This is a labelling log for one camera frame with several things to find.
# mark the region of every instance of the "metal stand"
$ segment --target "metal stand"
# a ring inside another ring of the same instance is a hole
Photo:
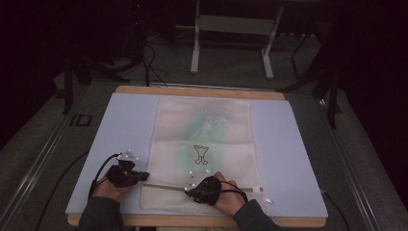
[[[268,36],[268,43],[266,47],[261,50],[261,55],[264,63],[266,77],[269,80],[273,79],[269,52],[273,43],[273,39],[276,35],[276,30],[278,28],[282,11],[283,7],[281,6],[277,11],[274,20],[207,15],[200,14],[200,0],[196,0],[194,48],[192,50],[190,70],[191,74],[198,73],[198,63],[200,58],[199,37],[200,30],[203,30]]]

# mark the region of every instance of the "table leg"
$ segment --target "table leg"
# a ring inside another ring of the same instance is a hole
[[[71,109],[74,101],[73,89],[72,89],[72,63],[70,57],[65,59],[64,63],[64,98],[65,105],[63,114],[66,115]]]
[[[327,111],[327,119],[334,129],[336,129],[335,113],[337,108],[337,95],[339,91],[340,73],[334,74],[330,86],[329,108]]]
[[[275,19],[274,19],[274,21],[272,23],[272,27],[270,29],[270,34],[269,34],[269,39],[268,39],[267,46],[261,50],[262,60],[264,61],[265,74],[267,76],[267,79],[269,79],[269,80],[273,79],[273,72],[272,72],[272,67],[270,65],[270,59],[269,59],[269,52],[270,52],[270,48],[271,48],[272,43],[273,43],[273,39],[276,36],[276,30],[278,29],[278,25],[279,25],[280,17],[282,15],[282,11],[283,11],[283,6],[279,7],[279,10],[278,10],[278,12],[277,12],[277,14],[275,16]]]
[[[195,27],[194,27],[194,48],[192,50],[191,74],[198,73],[198,62],[200,59],[200,0],[196,0],[195,7]]]

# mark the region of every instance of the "fabric cloth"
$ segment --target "fabric cloth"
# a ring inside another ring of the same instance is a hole
[[[150,147],[143,209],[219,214],[184,193],[189,172],[221,171],[263,204],[264,193],[250,122],[250,103],[239,99],[161,98]]]

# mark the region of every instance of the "sleeve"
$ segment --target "sleeve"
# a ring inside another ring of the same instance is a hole
[[[276,225],[261,209],[256,200],[250,200],[233,215],[234,221],[241,231],[278,231]]]
[[[107,197],[91,197],[79,220],[77,231],[124,230],[119,202]]]

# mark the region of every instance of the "person's arm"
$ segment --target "person's arm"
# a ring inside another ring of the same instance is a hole
[[[133,189],[116,188],[108,179],[103,178],[96,187],[87,207],[79,220],[78,231],[122,231],[124,230],[120,213],[120,198]]]
[[[215,178],[219,181],[226,182],[225,177],[217,172]],[[235,181],[228,183],[237,186]],[[222,184],[222,190],[235,190],[229,184]],[[261,209],[256,200],[250,200],[245,203],[243,197],[235,192],[223,192],[219,194],[219,199],[214,205],[216,209],[226,216],[231,216],[238,224],[241,231],[277,231],[281,228],[276,225]]]

